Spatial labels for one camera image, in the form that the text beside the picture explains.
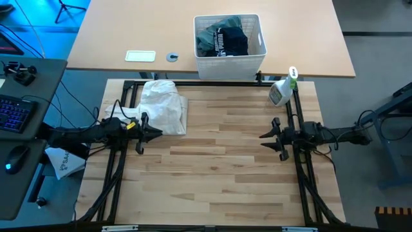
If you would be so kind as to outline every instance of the white storage bin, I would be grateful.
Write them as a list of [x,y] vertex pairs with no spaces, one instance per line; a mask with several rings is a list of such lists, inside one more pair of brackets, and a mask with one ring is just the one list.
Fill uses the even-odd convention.
[[267,53],[259,16],[238,14],[243,33],[248,39],[248,54],[234,57],[200,57],[196,36],[214,23],[232,15],[206,15],[194,18],[194,54],[201,79],[233,79],[253,81]]

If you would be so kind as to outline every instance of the wooden table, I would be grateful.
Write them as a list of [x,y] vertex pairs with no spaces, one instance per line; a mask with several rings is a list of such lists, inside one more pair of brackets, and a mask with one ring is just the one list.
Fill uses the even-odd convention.
[[[120,98],[123,82],[108,80],[101,116]],[[314,83],[298,85],[304,119],[322,122]],[[303,225],[293,156],[279,161],[278,153],[260,145],[274,139],[258,138],[270,131],[275,116],[287,125],[285,107],[268,101],[268,88],[179,86],[178,91],[189,100],[187,135],[152,140],[144,155],[129,143],[116,223]],[[80,217],[102,190],[108,155],[105,150],[88,160],[76,206]],[[320,196],[344,221],[332,164],[317,155],[313,164]]]
[[[74,70],[197,72],[197,15],[257,14],[267,55],[264,75],[354,77],[332,0],[94,0],[68,58]],[[153,63],[126,62],[128,50],[156,52]],[[176,52],[175,63],[166,55]]]

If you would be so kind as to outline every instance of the gray carpet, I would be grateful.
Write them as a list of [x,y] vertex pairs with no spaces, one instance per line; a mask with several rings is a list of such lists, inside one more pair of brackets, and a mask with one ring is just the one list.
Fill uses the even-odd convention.
[[[20,2],[39,29],[43,44],[47,44],[45,50],[48,57],[66,59],[76,36],[76,26],[81,23],[84,14],[74,10],[72,16],[64,15],[63,22],[55,25],[53,21],[58,8],[54,1]],[[87,6],[88,1],[71,0],[67,3]],[[401,0],[334,0],[333,3],[343,31],[409,32],[412,29],[412,9]],[[43,9],[47,14],[42,15],[41,20],[35,19]],[[3,17],[1,22],[8,26],[27,25],[19,10]],[[18,34],[39,49],[29,28],[22,27]],[[325,125],[331,128],[352,125],[363,110],[379,107],[389,100],[394,91],[410,82],[411,43],[412,37],[346,37],[357,77],[305,78],[306,81],[316,82]],[[179,73],[170,73],[168,76],[184,79],[197,77]],[[67,71],[63,81],[72,94],[92,109],[100,106],[108,78],[138,77],[136,72]],[[76,126],[85,126],[92,122],[89,116],[77,116],[87,113],[62,87],[59,87],[57,93],[63,112]],[[45,121],[56,126],[60,123],[60,116],[55,109],[50,108]],[[390,121],[385,125],[384,131],[388,136],[396,137],[404,133],[405,129],[400,125],[409,127],[412,121]],[[339,151],[333,152],[333,160],[337,166],[337,180],[347,221],[356,226],[376,227],[373,215],[375,206],[412,207],[412,186],[385,191],[377,188],[377,182],[391,178],[391,170],[387,156],[376,139],[375,130],[370,129],[370,133],[374,141],[369,146],[341,144]],[[411,137],[395,143],[399,152],[410,150],[408,143],[410,144]],[[81,174],[60,181],[52,177],[46,178],[41,196],[47,198],[49,204],[37,209],[34,204],[24,203],[18,217],[11,222],[0,221],[0,227],[69,222],[73,214],[73,203],[79,192]]]

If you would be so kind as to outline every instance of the keyboard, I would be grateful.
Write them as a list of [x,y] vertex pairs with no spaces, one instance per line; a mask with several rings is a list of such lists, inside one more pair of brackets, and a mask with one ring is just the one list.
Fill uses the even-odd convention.
[[22,133],[37,102],[0,95],[0,130]]

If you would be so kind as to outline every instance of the white spray bottle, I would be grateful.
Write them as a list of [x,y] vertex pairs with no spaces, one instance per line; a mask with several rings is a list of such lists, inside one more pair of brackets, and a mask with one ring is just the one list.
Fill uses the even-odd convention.
[[285,80],[277,81],[270,87],[269,99],[275,106],[283,106],[289,101],[296,86],[297,76],[297,69],[292,66]]

